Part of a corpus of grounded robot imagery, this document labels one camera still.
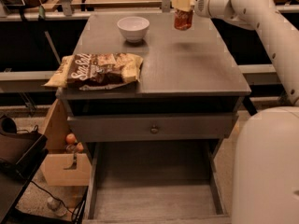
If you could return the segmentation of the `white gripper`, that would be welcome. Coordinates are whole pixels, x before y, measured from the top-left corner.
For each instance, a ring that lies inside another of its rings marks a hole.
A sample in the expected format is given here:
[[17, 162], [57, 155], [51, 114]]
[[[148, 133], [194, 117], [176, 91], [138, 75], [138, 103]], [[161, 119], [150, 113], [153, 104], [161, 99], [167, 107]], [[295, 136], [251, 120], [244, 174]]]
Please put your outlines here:
[[209, 2], [210, 0], [171, 0], [172, 7], [181, 11], [193, 10], [195, 14], [200, 17], [210, 18], [209, 12]]

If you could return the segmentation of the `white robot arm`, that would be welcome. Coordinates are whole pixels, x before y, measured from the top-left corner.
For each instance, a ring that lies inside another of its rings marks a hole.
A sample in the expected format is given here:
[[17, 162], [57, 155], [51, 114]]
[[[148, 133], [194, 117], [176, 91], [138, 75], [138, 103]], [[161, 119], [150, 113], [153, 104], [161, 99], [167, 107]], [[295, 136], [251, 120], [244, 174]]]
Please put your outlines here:
[[291, 102], [244, 124], [235, 148], [232, 224], [299, 224], [299, 32], [273, 0], [171, 0], [255, 31]]

